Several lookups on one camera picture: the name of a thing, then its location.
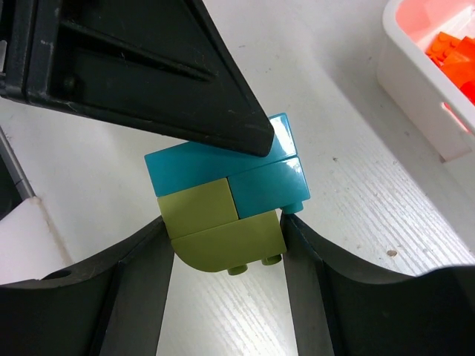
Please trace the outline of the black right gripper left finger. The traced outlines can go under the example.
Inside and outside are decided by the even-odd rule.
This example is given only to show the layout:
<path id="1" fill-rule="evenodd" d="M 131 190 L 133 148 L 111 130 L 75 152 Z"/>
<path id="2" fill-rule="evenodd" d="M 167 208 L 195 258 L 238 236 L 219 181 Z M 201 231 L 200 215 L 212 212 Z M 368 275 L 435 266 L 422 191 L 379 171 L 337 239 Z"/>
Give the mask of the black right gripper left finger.
<path id="1" fill-rule="evenodd" d="M 40 280 L 1 286 L 2 355 L 155 355 L 174 251 L 158 217 Z"/>

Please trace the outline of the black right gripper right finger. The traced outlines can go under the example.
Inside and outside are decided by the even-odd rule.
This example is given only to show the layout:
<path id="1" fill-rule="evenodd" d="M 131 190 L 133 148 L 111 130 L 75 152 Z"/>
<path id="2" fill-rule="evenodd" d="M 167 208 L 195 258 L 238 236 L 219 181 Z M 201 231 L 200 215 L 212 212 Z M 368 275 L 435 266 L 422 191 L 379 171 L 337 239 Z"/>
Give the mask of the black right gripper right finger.
<path id="1" fill-rule="evenodd" d="M 413 277 L 372 264 L 281 218 L 300 355 L 472 355 L 474 267 Z"/>

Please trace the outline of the green lego block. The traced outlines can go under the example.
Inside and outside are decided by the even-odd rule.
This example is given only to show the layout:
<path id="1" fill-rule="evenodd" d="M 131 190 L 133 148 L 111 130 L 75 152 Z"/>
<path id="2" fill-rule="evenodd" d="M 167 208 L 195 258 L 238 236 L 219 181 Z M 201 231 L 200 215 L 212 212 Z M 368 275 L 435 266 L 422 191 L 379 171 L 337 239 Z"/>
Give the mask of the green lego block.
<path id="1" fill-rule="evenodd" d="M 238 275 L 249 263 L 269 266 L 286 252 L 275 211 L 241 219 L 226 178 L 157 198 L 175 254 L 204 272 Z"/>

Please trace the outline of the small orange square lego plate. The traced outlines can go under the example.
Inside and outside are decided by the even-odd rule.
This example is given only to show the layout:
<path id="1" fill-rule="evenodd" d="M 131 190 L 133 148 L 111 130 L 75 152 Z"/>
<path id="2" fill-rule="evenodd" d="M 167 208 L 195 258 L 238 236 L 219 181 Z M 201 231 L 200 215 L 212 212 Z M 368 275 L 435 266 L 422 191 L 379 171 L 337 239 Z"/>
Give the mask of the small orange square lego plate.
<path id="1" fill-rule="evenodd" d="M 427 57 L 441 67 L 446 58 L 455 50 L 462 40 L 445 32 L 439 32 L 425 50 Z"/>

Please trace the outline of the blue lego block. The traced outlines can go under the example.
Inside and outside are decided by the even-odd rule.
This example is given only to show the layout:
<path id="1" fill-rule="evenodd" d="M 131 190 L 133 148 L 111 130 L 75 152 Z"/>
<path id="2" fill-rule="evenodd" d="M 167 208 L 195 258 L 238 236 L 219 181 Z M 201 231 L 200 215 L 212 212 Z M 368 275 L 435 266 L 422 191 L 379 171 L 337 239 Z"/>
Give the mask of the blue lego block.
<path id="1" fill-rule="evenodd" d="M 145 155 L 155 195 L 162 197 L 226 178 L 240 218 L 277 208 L 285 214 L 301 211 L 310 192 L 288 116 L 280 113 L 269 121 L 275 135 L 265 157 L 196 142 Z"/>

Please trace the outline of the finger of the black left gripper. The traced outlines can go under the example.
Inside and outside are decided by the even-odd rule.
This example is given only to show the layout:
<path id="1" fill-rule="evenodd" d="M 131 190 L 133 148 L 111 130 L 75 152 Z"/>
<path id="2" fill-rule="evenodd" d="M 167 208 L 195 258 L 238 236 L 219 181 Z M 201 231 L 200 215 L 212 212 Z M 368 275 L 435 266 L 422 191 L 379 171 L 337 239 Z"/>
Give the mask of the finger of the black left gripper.
<path id="1" fill-rule="evenodd" d="M 266 156 L 274 131 L 201 1 L 3 1 L 1 96 Z"/>

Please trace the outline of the orange round lego piece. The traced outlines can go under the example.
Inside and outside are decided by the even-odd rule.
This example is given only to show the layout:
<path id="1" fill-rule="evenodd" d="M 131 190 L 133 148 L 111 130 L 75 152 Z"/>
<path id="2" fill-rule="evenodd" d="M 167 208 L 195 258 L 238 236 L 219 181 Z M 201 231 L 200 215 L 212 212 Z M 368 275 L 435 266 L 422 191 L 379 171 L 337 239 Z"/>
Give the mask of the orange round lego piece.
<path id="1" fill-rule="evenodd" d="M 474 40 L 468 36 L 447 55 L 442 72 L 474 104 Z"/>

